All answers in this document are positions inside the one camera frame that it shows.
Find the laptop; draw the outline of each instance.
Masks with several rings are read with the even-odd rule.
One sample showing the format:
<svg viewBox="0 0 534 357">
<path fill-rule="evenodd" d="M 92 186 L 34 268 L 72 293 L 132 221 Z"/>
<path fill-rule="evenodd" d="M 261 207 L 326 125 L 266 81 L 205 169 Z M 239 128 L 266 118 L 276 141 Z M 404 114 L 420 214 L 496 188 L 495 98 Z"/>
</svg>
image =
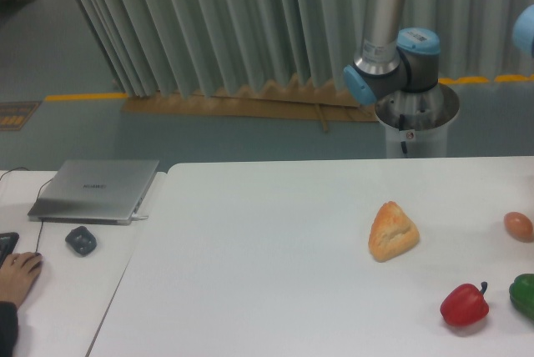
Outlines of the laptop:
<svg viewBox="0 0 534 357">
<path fill-rule="evenodd" d="M 54 222 L 129 224 L 158 165 L 155 160 L 68 160 L 28 216 Z"/>
</svg>

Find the human hand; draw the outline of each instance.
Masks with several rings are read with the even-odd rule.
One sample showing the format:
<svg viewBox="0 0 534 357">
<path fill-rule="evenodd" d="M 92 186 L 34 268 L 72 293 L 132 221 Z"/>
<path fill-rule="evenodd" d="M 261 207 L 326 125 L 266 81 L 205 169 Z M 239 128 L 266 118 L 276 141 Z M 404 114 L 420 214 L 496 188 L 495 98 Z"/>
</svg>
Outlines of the human hand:
<svg viewBox="0 0 534 357">
<path fill-rule="evenodd" d="M 0 268 L 0 301 L 21 306 L 35 279 L 41 274 L 39 253 L 10 254 Z"/>
</svg>

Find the gray floor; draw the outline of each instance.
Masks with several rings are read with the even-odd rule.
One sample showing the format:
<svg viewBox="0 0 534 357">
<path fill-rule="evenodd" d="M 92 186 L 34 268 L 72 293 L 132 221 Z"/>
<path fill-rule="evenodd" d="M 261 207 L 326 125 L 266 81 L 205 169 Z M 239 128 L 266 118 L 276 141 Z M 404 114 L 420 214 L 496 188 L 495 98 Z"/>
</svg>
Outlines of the gray floor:
<svg viewBox="0 0 534 357">
<path fill-rule="evenodd" d="M 0 4 L 0 102 L 116 91 L 73 0 Z M 451 157 L 534 155 L 534 83 L 462 85 Z M 384 158 L 378 123 L 121 113 L 123 100 L 43 103 L 20 132 L 0 133 L 0 169 L 58 169 L 68 158 L 175 163 Z"/>
</svg>

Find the brown egg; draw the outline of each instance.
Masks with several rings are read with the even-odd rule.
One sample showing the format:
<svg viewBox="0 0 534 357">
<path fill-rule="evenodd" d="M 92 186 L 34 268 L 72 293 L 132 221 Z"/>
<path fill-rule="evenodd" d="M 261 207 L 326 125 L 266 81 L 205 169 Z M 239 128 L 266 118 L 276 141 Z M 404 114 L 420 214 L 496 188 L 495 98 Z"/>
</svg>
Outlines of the brown egg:
<svg viewBox="0 0 534 357">
<path fill-rule="evenodd" d="M 534 240 L 532 221 L 521 213 L 508 213 L 504 216 L 504 226 L 509 234 L 523 242 Z"/>
</svg>

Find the bread roll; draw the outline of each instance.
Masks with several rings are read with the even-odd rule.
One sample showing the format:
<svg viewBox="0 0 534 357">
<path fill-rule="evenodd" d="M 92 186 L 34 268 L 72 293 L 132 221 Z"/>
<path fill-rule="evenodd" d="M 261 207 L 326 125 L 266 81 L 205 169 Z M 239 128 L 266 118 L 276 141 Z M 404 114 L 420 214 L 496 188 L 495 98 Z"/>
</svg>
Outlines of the bread roll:
<svg viewBox="0 0 534 357">
<path fill-rule="evenodd" d="M 370 229 L 369 250 L 376 261 L 384 262 L 414 247 L 419 231 L 397 203 L 384 204 Z"/>
</svg>

